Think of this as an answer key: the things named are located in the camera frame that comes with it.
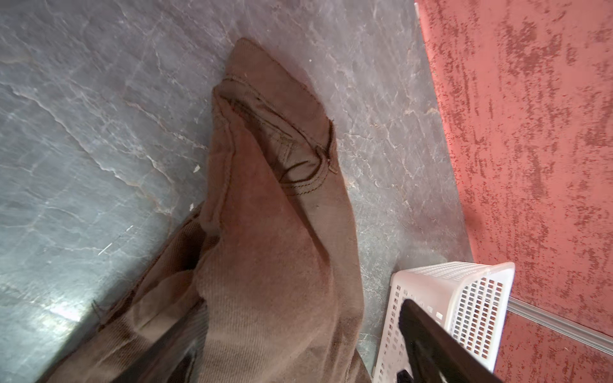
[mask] black object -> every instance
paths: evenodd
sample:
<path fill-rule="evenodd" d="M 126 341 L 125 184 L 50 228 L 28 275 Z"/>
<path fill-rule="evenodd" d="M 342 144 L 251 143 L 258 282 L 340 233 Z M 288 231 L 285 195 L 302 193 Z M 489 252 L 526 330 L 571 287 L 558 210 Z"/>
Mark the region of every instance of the black object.
<path fill-rule="evenodd" d="M 197 383 L 207 332 L 200 301 L 112 383 Z"/>
<path fill-rule="evenodd" d="M 414 301 L 402 303 L 398 327 L 413 373 L 399 372 L 398 383 L 443 383 L 441 375 L 448 383 L 502 383 Z"/>

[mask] marble tile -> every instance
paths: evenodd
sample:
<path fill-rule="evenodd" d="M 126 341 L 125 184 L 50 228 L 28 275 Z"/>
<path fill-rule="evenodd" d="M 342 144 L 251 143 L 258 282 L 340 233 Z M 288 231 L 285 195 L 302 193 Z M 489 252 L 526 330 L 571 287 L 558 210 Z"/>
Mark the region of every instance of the marble tile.
<path fill-rule="evenodd" d="M 210 93 L 239 37 L 337 126 L 376 357 L 389 278 L 471 260 L 412 4 L 0 2 L 0 374 L 65 354 L 205 198 Z"/>

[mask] pant leg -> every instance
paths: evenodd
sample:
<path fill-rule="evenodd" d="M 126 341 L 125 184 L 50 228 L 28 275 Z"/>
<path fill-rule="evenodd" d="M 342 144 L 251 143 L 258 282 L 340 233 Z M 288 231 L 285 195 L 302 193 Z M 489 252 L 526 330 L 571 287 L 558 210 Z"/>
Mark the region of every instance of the pant leg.
<path fill-rule="evenodd" d="M 51 381 L 112 380 L 200 297 L 201 382 L 370 381 L 354 350 L 354 218 L 323 107 L 244 39 L 213 105 L 207 201 L 177 235 L 189 246 L 167 248 Z"/>

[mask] wall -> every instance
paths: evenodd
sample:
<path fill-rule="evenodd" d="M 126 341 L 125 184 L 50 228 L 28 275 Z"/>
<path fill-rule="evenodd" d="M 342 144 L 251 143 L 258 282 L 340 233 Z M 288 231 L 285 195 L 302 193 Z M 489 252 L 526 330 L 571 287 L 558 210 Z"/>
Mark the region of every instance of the wall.
<path fill-rule="evenodd" d="M 515 262 L 514 297 L 613 335 L 613 3 L 419 0 L 419 11 L 475 261 Z M 508 381 L 528 381 L 526 369 L 569 379 L 579 359 L 576 381 L 603 381 L 602 365 L 613 379 L 610 357 L 533 331 L 507 323 Z M 574 359 L 560 358 L 568 346 Z"/>

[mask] seam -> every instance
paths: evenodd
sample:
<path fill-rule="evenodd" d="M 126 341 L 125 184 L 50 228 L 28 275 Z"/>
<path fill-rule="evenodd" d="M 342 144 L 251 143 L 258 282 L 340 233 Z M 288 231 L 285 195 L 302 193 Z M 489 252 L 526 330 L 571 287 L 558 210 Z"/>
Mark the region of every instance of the seam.
<path fill-rule="evenodd" d="M 288 142 L 287 145 L 285 146 L 285 152 L 283 153 L 283 157 L 282 160 L 283 162 L 287 162 L 287 159 L 289 157 L 289 152 L 290 149 L 294 147 L 294 143 L 293 142 Z"/>
<path fill-rule="evenodd" d="M 298 181 L 295 183 L 288 183 L 288 184 L 280 184 L 280 186 L 284 189 L 305 189 L 308 186 L 311 186 L 314 183 L 317 183 L 318 181 L 322 181 L 328 176 L 328 166 L 326 164 L 326 159 L 324 159 L 324 156 L 318 152 L 317 153 L 317 158 L 319 159 L 319 168 L 317 169 L 316 174 L 309 180 L 307 181 Z"/>
<path fill-rule="evenodd" d="M 230 104 L 230 106 L 232 107 L 232 109 L 236 112 L 236 109 L 239 109 L 238 113 L 243 112 L 248 114 L 249 116 L 255 118 L 256 120 L 260 121 L 261 123 L 269 126 L 270 128 L 272 128 L 272 130 L 277 133 L 280 137 L 282 137 L 285 140 L 294 140 L 294 138 L 285 133 L 283 130 L 279 129 L 276 125 L 274 125 L 273 123 L 271 123 L 270 121 L 268 121 L 267 119 L 259 116 L 257 113 L 254 113 L 251 109 L 249 109 L 248 107 L 244 106 L 243 104 L 241 104 L 240 102 L 234 101 L 234 100 L 230 100 L 230 99 L 226 99 L 224 98 L 224 100 L 227 100 L 228 103 Z"/>
<path fill-rule="evenodd" d="M 213 212 L 213 215 L 216 216 L 214 219 L 217 220 L 217 222 L 219 223 L 219 228 L 221 229 L 221 226 L 222 226 L 221 210 L 223 209 L 223 206 L 226 204 L 228 190 L 230 189 L 230 183 L 232 182 L 232 160 L 234 158 L 234 155 L 236 154 L 236 146 L 234 143 L 234 135 L 232 134 L 232 131 L 230 129 L 230 121 L 228 121 L 228 119 L 223 115 L 221 107 L 219 106 L 219 101 L 215 99 L 214 103 L 217 104 L 217 111 L 218 111 L 217 114 L 223 121 L 223 129 L 227 135 L 227 138 L 230 144 L 230 151 L 229 153 L 226 154 L 226 158 L 224 159 L 225 179 L 224 179 L 223 191 L 221 192 L 221 195 L 219 196 L 219 202 L 217 206 L 215 207 L 215 211 Z"/>
<path fill-rule="evenodd" d="M 329 172 L 326 172 L 326 175 L 321 179 L 321 183 L 315 186 L 313 189 L 308 190 L 308 191 L 298 192 L 298 193 L 286 193 L 286 195 L 293 196 L 293 195 L 302 195 L 302 194 L 308 194 L 308 193 L 314 192 L 315 190 L 319 189 L 324 184 L 326 178 L 328 177 L 328 174 Z"/>
<path fill-rule="evenodd" d="M 349 365 L 347 366 L 347 369 L 345 370 L 345 383 L 349 382 L 349 369 L 350 368 L 351 368 L 351 362 L 349 362 Z"/>
<path fill-rule="evenodd" d="M 249 83 L 243 81 L 242 78 L 234 76 L 234 75 L 226 75 L 224 77 L 224 80 L 226 80 L 226 81 L 235 81 L 235 82 L 237 82 L 237 83 L 247 87 L 247 90 L 252 95 L 256 96 L 258 99 L 260 99 L 262 102 L 264 102 L 264 104 L 266 104 L 266 106 L 269 107 L 271 110 L 274 110 L 276 114 L 278 114 L 285 122 L 288 123 L 288 125 L 293 127 L 297 132 L 302 134 L 305 138 L 308 138 L 311 141 L 315 142 L 317 144 L 317 146 L 319 146 L 320 148 L 323 148 L 324 144 L 322 144 L 321 142 L 317 141 L 310 134 L 306 133 L 303 129 L 297 127 L 293 122 L 291 122 L 290 119 L 287 118 L 287 116 L 285 116 L 283 113 L 279 112 L 277 110 L 277 108 L 274 107 L 273 104 L 270 101 L 268 101 L 266 98 L 264 98 L 264 96 L 262 96 L 260 93 L 258 93 L 258 91 L 256 91 L 255 88 L 253 88 Z"/>

